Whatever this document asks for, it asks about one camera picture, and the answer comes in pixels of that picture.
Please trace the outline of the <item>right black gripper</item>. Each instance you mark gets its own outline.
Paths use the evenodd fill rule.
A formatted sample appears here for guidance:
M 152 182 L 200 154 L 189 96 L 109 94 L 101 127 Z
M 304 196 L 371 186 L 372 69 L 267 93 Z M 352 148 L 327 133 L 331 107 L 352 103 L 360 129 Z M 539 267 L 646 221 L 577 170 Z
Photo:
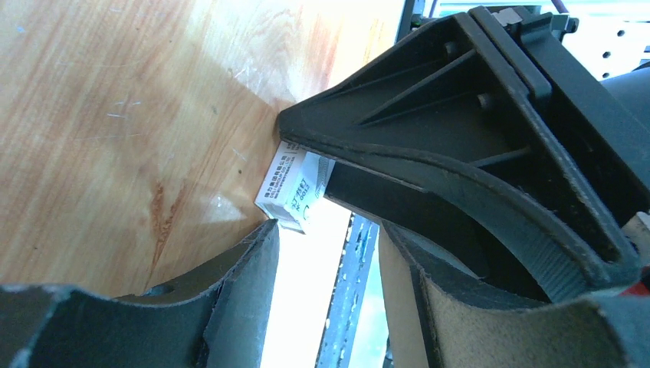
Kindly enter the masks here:
M 483 6 L 421 25 L 279 113 L 281 139 L 433 194 L 486 228 L 546 300 L 628 287 L 649 211 L 649 65 L 597 80 L 578 18 Z

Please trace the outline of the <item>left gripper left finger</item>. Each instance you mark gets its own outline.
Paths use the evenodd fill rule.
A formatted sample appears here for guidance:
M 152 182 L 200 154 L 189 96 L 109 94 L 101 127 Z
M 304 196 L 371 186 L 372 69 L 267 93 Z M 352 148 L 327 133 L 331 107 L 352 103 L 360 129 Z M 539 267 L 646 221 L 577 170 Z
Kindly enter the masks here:
M 3 367 L 258 367 L 279 258 L 268 220 L 145 294 L 1 286 Z

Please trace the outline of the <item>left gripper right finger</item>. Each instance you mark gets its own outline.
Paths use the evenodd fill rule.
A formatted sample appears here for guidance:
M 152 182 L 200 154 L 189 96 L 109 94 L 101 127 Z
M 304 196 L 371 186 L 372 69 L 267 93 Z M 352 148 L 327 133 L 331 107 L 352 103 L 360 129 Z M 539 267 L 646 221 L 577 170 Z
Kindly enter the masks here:
M 649 299 L 558 304 L 478 280 L 427 239 L 385 223 L 379 263 L 397 367 L 647 367 Z

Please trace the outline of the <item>white staples box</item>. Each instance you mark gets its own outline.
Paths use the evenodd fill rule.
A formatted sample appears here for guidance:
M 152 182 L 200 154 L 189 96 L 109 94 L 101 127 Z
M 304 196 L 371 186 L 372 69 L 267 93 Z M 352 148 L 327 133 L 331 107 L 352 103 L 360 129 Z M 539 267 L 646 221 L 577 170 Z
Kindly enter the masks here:
M 334 165 L 330 158 L 282 141 L 254 203 L 283 228 L 303 234 L 321 207 Z

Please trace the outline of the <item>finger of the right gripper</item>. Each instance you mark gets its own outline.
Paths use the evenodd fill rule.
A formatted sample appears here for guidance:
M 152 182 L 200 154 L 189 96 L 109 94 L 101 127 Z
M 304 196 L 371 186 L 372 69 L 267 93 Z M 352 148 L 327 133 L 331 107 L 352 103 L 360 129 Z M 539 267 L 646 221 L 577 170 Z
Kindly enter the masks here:
M 436 195 L 336 163 L 326 197 L 365 216 L 388 220 L 424 236 L 496 288 L 534 300 L 548 298 L 501 241 Z

